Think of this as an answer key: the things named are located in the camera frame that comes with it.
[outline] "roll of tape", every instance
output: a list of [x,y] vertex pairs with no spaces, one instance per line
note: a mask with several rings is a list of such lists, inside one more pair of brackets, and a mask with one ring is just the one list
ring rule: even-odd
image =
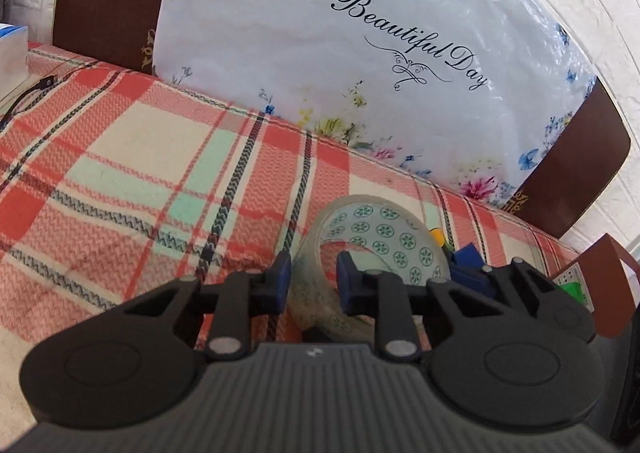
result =
[[360,270],[392,271],[407,284],[450,279],[442,249],[409,211],[370,195],[339,198],[314,221],[292,264],[288,305],[302,330],[316,326],[340,341],[373,341],[369,318],[348,317],[340,309],[332,279],[342,250]]

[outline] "white floral plastic cover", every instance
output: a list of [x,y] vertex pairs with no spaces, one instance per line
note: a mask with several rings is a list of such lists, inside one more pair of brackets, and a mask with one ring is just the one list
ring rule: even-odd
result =
[[594,83],[536,0],[163,0],[154,66],[498,206]]

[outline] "plaid tablecloth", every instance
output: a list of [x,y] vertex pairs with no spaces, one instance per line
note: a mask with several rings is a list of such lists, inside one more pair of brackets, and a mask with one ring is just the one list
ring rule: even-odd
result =
[[[391,200],[493,265],[522,256],[553,274],[576,255],[277,118],[50,46],[33,45],[29,63],[58,82],[0,133],[0,445],[29,422],[17,371],[34,343],[175,276],[212,283],[294,254],[341,196]],[[300,331],[285,314],[255,322],[254,337]]]

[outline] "black cable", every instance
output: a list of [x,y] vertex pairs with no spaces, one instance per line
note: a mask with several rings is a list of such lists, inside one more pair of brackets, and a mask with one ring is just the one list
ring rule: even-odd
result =
[[28,88],[22,94],[20,94],[14,101],[14,103],[9,107],[9,109],[4,113],[4,116],[2,116],[2,119],[0,120],[0,130],[3,130],[4,127],[9,123],[9,121],[11,121],[11,119],[13,118],[12,114],[14,113],[15,107],[20,104],[20,101],[25,99],[25,97],[27,97],[32,92],[35,92],[36,90],[46,90],[50,87],[53,87],[55,82],[55,76],[47,76],[46,78],[42,78],[40,81],[38,81],[33,87]]

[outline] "green object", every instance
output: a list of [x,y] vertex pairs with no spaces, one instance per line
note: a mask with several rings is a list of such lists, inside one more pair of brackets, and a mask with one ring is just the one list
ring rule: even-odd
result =
[[569,296],[571,296],[575,301],[580,304],[584,304],[584,294],[582,293],[582,286],[577,281],[572,281],[570,283],[564,283],[562,285],[558,285],[560,289],[564,290]]

